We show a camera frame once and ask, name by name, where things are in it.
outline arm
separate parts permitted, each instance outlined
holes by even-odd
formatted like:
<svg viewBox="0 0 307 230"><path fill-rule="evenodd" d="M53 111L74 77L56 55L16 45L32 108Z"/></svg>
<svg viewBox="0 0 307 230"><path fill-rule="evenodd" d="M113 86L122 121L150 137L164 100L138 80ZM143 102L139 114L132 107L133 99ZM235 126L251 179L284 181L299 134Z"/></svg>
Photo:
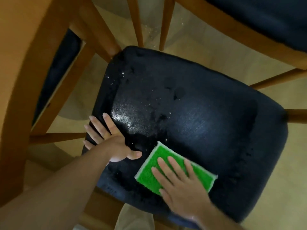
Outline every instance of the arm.
<svg viewBox="0 0 307 230"><path fill-rule="evenodd" d="M97 146L85 141L89 151L57 171L40 185L21 194L0 209L0 229L72 229L109 161L140 158L131 151L110 116L103 118L111 134L93 116L85 128Z"/></svg>
<svg viewBox="0 0 307 230"><path fill-rule="evenodd" d="M172 212L194 221L202 229L244 230L211 203L206 190L187 159L185 166L189 177L174 158L168 157L168 161L175 173L162 158L158 158L158 164L169 180L155 167L152 167L152 173L163 186L164 189L159 191Z"/></svg>

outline fingernail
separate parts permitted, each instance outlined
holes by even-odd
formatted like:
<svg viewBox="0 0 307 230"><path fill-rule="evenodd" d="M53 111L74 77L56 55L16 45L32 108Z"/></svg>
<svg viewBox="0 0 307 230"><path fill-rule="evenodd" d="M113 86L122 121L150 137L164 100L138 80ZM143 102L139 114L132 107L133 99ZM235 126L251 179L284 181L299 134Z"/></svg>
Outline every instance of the fingernail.
<svg viewBox="0 0 307 230"><path fill-rule="evenodd" d="M141 157L142 154L143 154L143 153L142 153L141 151L137 151L137 152L136 152L136 156L138 156L138 157Z"/></svg>

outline forearm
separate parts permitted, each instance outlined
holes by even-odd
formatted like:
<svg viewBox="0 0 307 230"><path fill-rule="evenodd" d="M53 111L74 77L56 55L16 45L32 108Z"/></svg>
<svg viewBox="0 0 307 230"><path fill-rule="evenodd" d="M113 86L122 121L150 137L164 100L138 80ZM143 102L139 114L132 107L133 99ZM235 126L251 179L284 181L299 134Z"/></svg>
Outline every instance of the forearm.
<svg viewBox="0 0 307 230"><path fill-rule="evenodd" d="M244 230L239 224L222 213L214 205L206 207L197 215L198 226L205 230Z"/></svg>
<svg viewBox="0 0 307 230"><path fill-rule="evenodd" d="M2 207L0 229L72 229L109 162L95 149Z"/></svg>

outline person's right arm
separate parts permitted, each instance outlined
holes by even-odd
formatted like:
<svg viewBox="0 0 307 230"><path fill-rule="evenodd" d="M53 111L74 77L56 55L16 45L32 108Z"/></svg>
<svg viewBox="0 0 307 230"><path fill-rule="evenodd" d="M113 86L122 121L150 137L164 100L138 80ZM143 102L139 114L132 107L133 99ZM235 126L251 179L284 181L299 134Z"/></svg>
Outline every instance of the person's right arm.
<svg viewBox="0 0 307 230"><path fill-rule="evenodd" d="M175 173L162 158L158 164L166 177L152 167L152 173L164 189L160 193L172 212L194 221L200 228L207 230L243 230L243 228L217 209L198 180L190 162L186 159L185 166L189 177L180 168L174 158L168 161Z"/></svg>

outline person's left arm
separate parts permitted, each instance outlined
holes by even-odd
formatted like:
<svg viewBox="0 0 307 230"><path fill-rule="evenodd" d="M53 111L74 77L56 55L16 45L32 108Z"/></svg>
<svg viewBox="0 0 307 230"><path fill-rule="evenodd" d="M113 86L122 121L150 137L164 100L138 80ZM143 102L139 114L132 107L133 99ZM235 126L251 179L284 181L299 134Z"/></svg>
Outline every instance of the person's left arm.
<svg viewBox="0 0 307 230"><path fill-rule="evenodd" d="M72 229L105 166L110 161L142 156L141 152L132 151L125 145L124 136L109 115L104 113L103 118L110 133L93 116L90 120L101 136L89 125L85 126L97 146L85 141L89 149L85 155L0 208L1 230Z"/></svg>

